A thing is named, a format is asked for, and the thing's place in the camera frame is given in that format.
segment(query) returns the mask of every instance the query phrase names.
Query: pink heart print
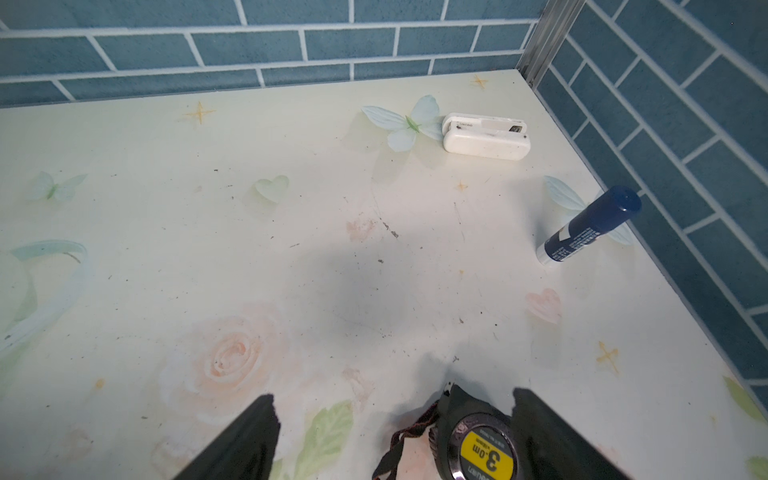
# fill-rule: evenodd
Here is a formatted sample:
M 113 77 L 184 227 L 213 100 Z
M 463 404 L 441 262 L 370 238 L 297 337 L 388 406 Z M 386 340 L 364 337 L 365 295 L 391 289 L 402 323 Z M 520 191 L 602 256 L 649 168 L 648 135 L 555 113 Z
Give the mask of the pink heart print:
M 541 295 L 529 293 L 525 296 L 528 310 L 538 318 L 555 325 L 563 318 L 563 306 L 558 293 L 551 288 L 545 288 Z

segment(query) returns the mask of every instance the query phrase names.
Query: white grout line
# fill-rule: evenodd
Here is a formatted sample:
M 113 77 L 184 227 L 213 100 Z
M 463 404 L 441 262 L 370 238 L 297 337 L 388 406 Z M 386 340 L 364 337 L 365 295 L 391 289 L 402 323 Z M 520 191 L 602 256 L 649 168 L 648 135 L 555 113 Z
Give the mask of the white grout line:
M 696 248 L 694 243 L 690 241 L 690 238 L 683 233 L 683 230 L 680 228 L 680 226 L 677 224 L 677 222 L 672 218 L 672 216 L 667 212 L 667 209 L 664 207 L 664 205 L 661 204 L 661 202 L 656 198 L 654 194 L 651 193 L 648 186 L 645 184 L 643 179 L 640 177 L 640 175 L 637 174 L 637 172 L 634 170 L 632 165 L 627 161 L 627 159 L 624 157 L 624 154 L 622 154 L 615 146 L 613 141 L 610 137 L 608 137 L 608 134 L 605 133 L 605 130 L 603 130 L 603 127 L 599 125 L 598 122 L 595 121 L 594 117 L 592 116 L 592 113 L 587 109 L 587 107 L 581 102 L 581 100 L 578 98 L 578 96 L 571 90 L 570 87 L 568 87 L 568 84 L 565 82 L 565 79 L 560 75 L 560 72 L 558 72 L 557 68 L 555 68 L 553 65 L 549 66 L 549 70 L 552 72 L 552 74 L 558 79 L 558 81 L 561 83 L 565 91 L 571 96 L 573 101 L 576 102 L 576 105 L 581 109 L 581 112 L 587 116 L 587 118 L 590 120 L 590 122 L 593 124 L 595 130 L 598 131 L 600 136 L 603 138 L 603 141 L 606 145 L 614 152 L 614 155 L 619 159 L 622 165 L 624 165 L 624 168 L 627 169 L 627 172 L 635 179 L 638 185 L 640 185 L 641 189 L 645 191 L 646 196 L 648 197 L 648 200 L 650 200 L 656 208 L 659 210 L 659 213 L 664 217 L 664 219 L 667 221 L 667 223 L 672 227 L 672 229 L 677 233 L 680 240 L 682 240 L 683 244 L 690 250 L 690 252 L 694 255 L 696 260 L 699 262 L 699 264 L 704 268 L 704 270 L 707 272 L 707 274 L 710 276 L 712 281 L 715 285 L 720 289 L 720 291 L 723 293 L 723 295 L 726 297 L 726 299 L 731 303 L 733 308 L 739 313 L 739 316 L 744 320 L 744 322 L 748 325 L 748 327 L 752 330 L 752 333 L 755 334 L 757 339 L 763 344 L 763 346 L 768 349 L 768 337 L 766 337 L 765 333 L 757 326 L 757 324 L 754 322 L 751 316 L 747 315 L 744 308 L 741 306 L 739 301 L 737 300 L 736 296 L 733 295 L 733 292 L 730 291 L 728 288 L 728 285 L 723 282 L 723 280 L 720 278 L 719 275 L 717 275 L 717 272 L 715 272 L 714 268 L 707 262 L 707 259 L 704 258 L 704 256 L 701 254 L 701 252 Z M 647 125 L 644 125 L 646 131 L 648 134 L 652 134 L 653 131 L 647 127 Z M 578 148 L 575 142 L 572 143 L 574 149 L 579 152 L 579 154 L 586 158 L 581 152 L 581 149 Z
M 400 45 L 400 27 L 395 27 L 395 46 L 392 47 L 392 56 L 397 56 L 397 47 Z
M 715 200 L 715 198 L 710 194 L 710 192 L 704 188 L 704 186 L 699 182 L 698 179 L 686 168 L 685 165 L 680 161 L 679 158 L 677 158 L 677 155 L 667 146 L 667 144 L 664 143 L 664 141 L 661 140 L 661 137 L 656 133 L 656 131 L 648 125 L 648 123 L 645 121 L 645 119 L 637 113 L 637 110 L 635 110 L 634 106 L 632 106 L 629 101 L 624 98 L 622 93 L 619 92 L 619 90 L 613 86 L 613 83 L 605 76 L 605 74 L 600 70 L 600 68 L 597 67 L 597 65 L 592 61 L 591 58 L 587 55 L 587 53 L 584 51 L 584 49 L 579 46 L 576 41 L 570 36 L 566 35 L 565 39 L 571 43 L 571 46 L 576 49 L 576 51 L 582 56 L 582 58 L 586 59 L 589 63 L 589 66 L 592 68 L 594 73 L 600 78 L 600 80 L 603 82 L 603 84 L 608 88 L 609 91 L 613 94 L 613 96 L 616 97 L 617 100 L 624 106 L 624 108 L 627 109 L 627 111 L 634 117 L 635 121 L 642 125 L 645 129 L 646 133 L 648 133 L 648 136 L 654 141 L 654 143 L 664 152 L 667 157 L 669 157 L 672 164 L 677 167 L 677 169 L 682 173 L 683 177 L 688 180 L 688 183 L 691 184 L 691 186 L 694 188 L 694 190 L 704 199 L 704 201 L 709 204 L 710 208 L 714 210 L 717 214 L 720 215 L 720 218 L 723 219 L 723 222 L 728 226 L 730 231 L 733 233 L 733 235 L 736 236 L 736 238 L 741 241 L 741 243 L 746 247 L 747 250 L 757 259 L 757 262 L 766 270 L 768 270 L 768 258 L 763 254 L 760 249 L 757 248 L 755 243 L 752 241 L 749 235 L 744 233 L 744 230 L 736 223 L 733 218 L 725 211 L 725 209 Z M 721 140 L 725 140 L 725 137 L 718 132 Z
M 475 51 L 475 45 L 478 44 L 478 37 L 480 36 L 481 28 L 482 28 L 482 25 L 478 25 L 478 29 L 475 30 L 475 37 L 472 39 L 472 47 L 469 47 L 469 53 L 472 53 Z
M 568 85 L 573 85 L 573 83 L 576 81 L 576 77 L 578 77 L 578 75 L 581 73 L 581 70 L 583 70 L 583 69 L 584 69 L 584 66 L 585 66 L 586 64 L 587 64 L 587 61 L 586 61 L 586 60 L 582 60 L 582 61 L 581 61 L 581 63 L 579 64 L 579 66 L 578 66 L 578 68 L 576 69 L 576 71 L 574 72 L 574 74 L 573 74 L 573 75 L 571 75 L 571 80 L 569 80 L 569 81 L 568 81 Z
M 69 90 L 67 90 L 67 89 L 65 88 L 65 86 L 61 84 L 61 82 L 60 82 L 60 81 L 58 81 L 58 80 L 53 80 L 51 83 L 52 83 L 52 84 L 53 84 L 53 85 L 54 85 L 56 88 L 58 88 L 58 90 L 59 90 L 59 91 L 60 91 L 62 94 L 64 94 L 64 96 L 65 96 L 65 97 L 66 97 L 66 98 L 67 98 L 69 101 L 78 101 L 78 100 L 77 100 L 77 98 L 75 98 L 74 96 L 72 96 L 72 94 L 71 94 L 71 93 L 69 93 Z
M 536 28 L 535 23 L 531 23 L 528 26 L 528 31 L 525 32 L 525 37 L 523 37 L 523 42 L 520 44 L 520 49 L 522 50 L 525 48 L 525 46 L 528 44 L 528 39 L 531 37 L 531 33 L 533 33 L 533 29 Z
M 768 313 L 768 305 L 755 306 L 746 311 L 750 315 L 760 315 L 762 313 Z
M 86 35 L 85 37 L 91 44 L 91 47 L 93 47 L 96 53 L 98 53 L 98 56 L 101 57 L 101 60 L 103 60 L 107 65 L 107 68 L 112 71 L 118 71 L 118 69 L 114 66 L 114 63 L 112 63 L 112 60 L 110 60 L 109 55 L 107 55 L 107 52 L 104 51 L 101 45 L 98 44 L 96 38 L 94 38 L 93 35 Z
M 299 44 L 301 45 L 301 59 L 304 61 L 308 61 L 309 59 L 306 56 L 306 38 L 304 37 L 304 29 L 299 29 Z
M 627 138 L 623 139 L 622 142 L 618 146 L 616 146 L 616 148 L 618 148 L 619 150 L 623 150 L 624 147 L 626 147 L 627 144 L 631 142 L 632 139 L 635 138 L 637 134 L 639 134 L 642 131 L 643 131 L 643 127 L 641 125 L 638 125 L 634 130 L 632 130 L 632 133 L 627 135 Z
M 618 80 L 616 80 L 616 83 L 614 83 L 614 86 L 618 87 L 619 85 L 621 85 L 624 82 L 624 80 L 627 78 L 627 76 L 629 76 L 629 72 L 631 72 L 637 66 L 638 63 L 640 63 L 640 57 L 639 56 L 634 58 L 632 63 L 630 63 L 629 66 L 627 67 L 627 69 L 624 70 L 624 73 L 621 74 L 621 76 L 618 78 Z
M 235 8 L 237 9 L 237 17 L 240 19 L 241 25 L 248 25 L 248 19 L 245 18 L 245 10 L 243 10 L 243 0 L 234 0 Z
M 589 125 L 589 118 L 584 120 L 584 123 L 581 124 L 581 126 L 578 128 L 578 130 L 575 131 L 571 138 L 576 140 L 576 137 L 579 136 L 579 134 L 587 127 L 587 125 Z
M 204 25 L 197 27 L 140 27 L 140 28 L 45 28 L 41 30 L 0 31 L 0 38 L 60 38 L 84 37 L 85 35 L 121 36 L 121 35 L 183 35 L 185 33 L 247 33 L 254 31 L 291 31 L 291 30 L 357 30 L 365 28 L 394 27 L 476 27 L 478 25 L 530 25 L 538 18 L 446 20 L 423 22 L 371 22 L 371 23 L 309 23 L 285 25 Z
M 683 165 L 687 164 L 688 162 L 690 162 L 694 158 L 696 158 L 699 155 L 701 155 L 707 148 L 711 147 L 712 145 L 715 145 L 715 143 L 717 143 L 719 139 L 720 139 L 720 137 L 718 137 L 717 135 L 713 136 L 709 140 L 705 141 L 704 143 L 702 143 L 701 145 L 696 147 L 696 149 L 694 151 L 692 151 L 688 155 L 686 155 L 685 158 L 680 160 L 680 162 L 682 162 Z
M 445 0 L 442 3 L 442 12 L 440 12 L 440 21 L 443 22 L 445 20 L 445 14 L 448 13 L 448 2 L 450 0 Z
M 690 85 L 691 82 L 696 80 L 699 77 L 699 75 L 701 75 L 707 69 L 707 67 L 712 65 L 712 63 L 715 60 L 717 60 L 717 57 L 720 57 L 720 53 L 717 50 L 715 50 L 714 52 L 712 52 L 712 55 L 707 57 L 707 60 L 704 60 L 704 62 L 702 62 L 702 64 L 699 65 L 696 68 L 696 70 L 694 70 L 693 73 L 688 75 L 688 78 L 686 78 L 685 81 L 683 81 L 683 83 L 680 84 L 680 88 L 688 88 L 688 85 Z
M 619 5 L 619 8 L 616 10 L 616 13 L 614 13 L 614 16 L 611 18 L 614 20 L 619 18 L 619 15 L 621 15 L 621 12 L 624 10 L 624 7 L 627 6 L 627 3 L 629 3 L 629 0 L 622 0 L 621 5 Z
M 436 58 L 477 58 L 493 55 L 519 55 L 520 50 L 500 50 L 500 51 L 480 51 L 464 54 L 437 54 L 437 55 L 401 55 L 399 57 L 368 57 L 355 58 L 355 63 L 374 63 L 379 61 L 410 61 L 410 60 L 434 60 Z M 206 65 L 204 67 L 172 67 L 172 68 L 142 68 L 137 70 L 120 71 L 87 71 L 79 73 L 60 73 L 60 74 L 37 74 L 37 75 L 14 75 L 0 77 L 0 84 L 19 83 L 26 81 L 53 81 L 53 80 L 83 80 L 86 78 L 114 78 L 114 77 L 136 77 L 139 75 L 169 75 L 169 74 L 188 74 L 203 73 L 209 71 L 238 71 L 253 70 L 254 68 L 283 68 L 283 67 L 312 67 L 317 65 L 346 65 L 350 62 L 349 58 L 333 58 L 330 60 L 296 60 L 296 61 L 275 61 L 272 63 L 249 63 L 238 65 Z
M 768 74 L 764 74 L 757 67 L 752 65 L 748 60 L 741 56 L 738 52 L 733 50 L 725 41 L 720 40 L 709 28 L 705 27 L 699 22 L 696 17 L 685 10 L 685 5 L 676 5 L 671 0 L 659 0 L 659 2 L 667 7 L 667 9 L 674 13 L 680 20 L 683 21 L 689 28 L 692 28 L 697 34 L 704 37 L 704 40 L 708 41 L 715 47 L 715 50 L 719 50 L 721 54 L 734 65 L 741 70 L 747 77 L 757 83 L 764 91 L 768 91 Z
M 668 0 L 659 0 L 661 3 L 667 4 Z M 650 55 L 646 53 L 642 48 L 640 48 L 640 45 L 635 43 L 634 40 L 625 32 L 622 30 L 618 25 L 616 25 L 615 22 L 611 20 L 610 17 L 608 17 L 605 12 L 603 12 L 599 6 L 597 6 L 594 3 L 594 0 L 587 0 L 587 3 L 590 7 L 594 10 L 595 13 L 598 14 L 598 16 L 603 20 L 603 22 L 608 25 L 608 27 L 619 37 L 621 40 L 624 41 L 625 44 L 632 50 L 634 50 L 635 54 L 640 55 L 643 62 L 661 79 L 663 83 L 665 83 L 666 86 L 668 86 L 678 97 L 682 100 L 682 102 L 690 108 L 693 113 L 695 113 L 710 129 L 714 131 L 714 133 L 719 134 L 723 138 L 723 142 L 728 145 L 728 147 L 736 154 L 738 158 L 741 159 L 742 162 L 748 168 L 755 173 L 756 176 L 758 176 L 759 179 L 761 179 L 765 184 L 768 184 L 768 170 L 758 163 L 752 155 L 744 150 L 744 148 L 735 141 L 726 131 L 724 128 L 720 126 L 685 90 L 680 88 L 680 85 L 677 84 L 675 80 L 670 77 L 667 72 L 663 70 L 659 65 L 656 64 L 655 61 L 653 61 L 650 58 Z M 716 45 L 716 48 L 720 50 L 720 52 L 725 55 L 726 52 L 720 48 L 718 45 Z
M 683 228 L 683 233 L 685 233 L 686 235 L 689 235 L 689 234 L 695 232 L 696 230 L 699 230 L 701 227 L 706 227 L 710 223 L 714 222 L 715 220 L 719 220 L 719 219 L 720 219 L 719 215 L 711 214 L 708 217 L 702 218 L 701 220 L 697 221 L 693 225 L 689 225 L 689 226 Z
M 264 88 L 264 75 L 261 73 L 261 68 L 256 69 L 256 77 L 259 79 L 259 86 Z
M 197 50 L 197 45 L 194 43 L 194 38 L 192 38 L 192 34 L 185 33 L 184 38 L 187 40 L 187 43 L 190 46 L 190 50 L 192 51 L 192 56 L 194 57 L 194 60 L 197 62 L 198 67 L 204 67 L 205 63 L 203 63 L 203 57 L 200 56 L 200 51 Z

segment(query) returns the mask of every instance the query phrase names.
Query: green leaf print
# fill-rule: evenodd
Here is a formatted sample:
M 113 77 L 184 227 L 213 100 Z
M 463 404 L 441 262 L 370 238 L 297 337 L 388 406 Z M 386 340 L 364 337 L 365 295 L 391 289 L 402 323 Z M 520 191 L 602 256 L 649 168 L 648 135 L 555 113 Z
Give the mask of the green leaf print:
M 307 480 L 339 458 L 352 424 L 350 401 L 320 410 L 304 436 L 304 446 L 296 460 L 293 480 Z
M 755 405 L 755 402 L 752 401 L 750 395 L 743 388 L 741 388 L 741 385 L 726 376 L 723 378 L 725 379 L 725 386 L 728 387 L 728 392 L 730 393 L 733 401 L 736 402 L 736 404 L 741 407 L 741 409 L 747 415 L 755 420 L 765 423 L 766 420 L 763 418 L 763 415 L 760 413 L 757 405 Z
M 768 480 L 768 458 L 750 457 L 746 466 L 757 480 Z
M 278 480 L 278 478 L 280 478 L 281 470 L 283 470 L 282 458 L 272 463 L 272 470 L 270 470 L 270 480 Z

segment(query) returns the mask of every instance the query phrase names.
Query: blue tile wall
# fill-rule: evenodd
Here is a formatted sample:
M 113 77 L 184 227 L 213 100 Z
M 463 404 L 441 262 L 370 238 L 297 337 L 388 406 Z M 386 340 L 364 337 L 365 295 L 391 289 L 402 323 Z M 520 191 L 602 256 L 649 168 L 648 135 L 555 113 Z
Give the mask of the blue tile wall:
M 545 5 L 0 2 L 0 107 L 515 68 Z
M 768 411 L 768 3 L 683 3 L 586 0 L 536 93 Z

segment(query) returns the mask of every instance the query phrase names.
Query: tape measure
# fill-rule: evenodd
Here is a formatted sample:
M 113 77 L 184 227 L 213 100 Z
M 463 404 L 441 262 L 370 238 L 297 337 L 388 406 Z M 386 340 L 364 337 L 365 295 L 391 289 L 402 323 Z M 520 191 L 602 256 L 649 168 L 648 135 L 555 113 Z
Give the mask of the tape measure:
M 416 423 L 392 436 L 391 448 L 372 478 L 379 480 L 389 472 L 389 480 L 396 480 L 405 439 L 431 427 L 429 444 L 443 480 L 515 480 L 518 455 L 510 422 L 509 415 L 449 383 Z

